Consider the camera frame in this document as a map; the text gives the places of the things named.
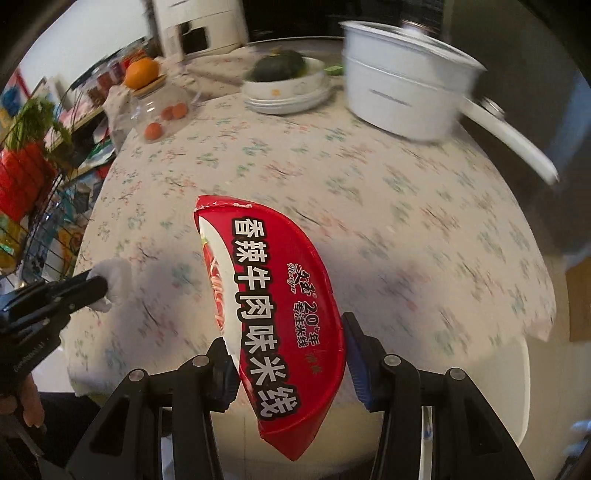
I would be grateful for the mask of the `person left hand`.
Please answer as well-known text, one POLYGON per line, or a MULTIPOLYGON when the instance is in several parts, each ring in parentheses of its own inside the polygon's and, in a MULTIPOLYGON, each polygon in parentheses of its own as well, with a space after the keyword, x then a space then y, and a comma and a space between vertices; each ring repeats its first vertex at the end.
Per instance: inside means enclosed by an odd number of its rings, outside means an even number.
POLYGON ((23 419, 28 427, 39 428, 44 423, 45 412, 32 374, 17 388, 16 396, 2 394, 0 405, 2 415, 12 414, 21 406, 23 419))

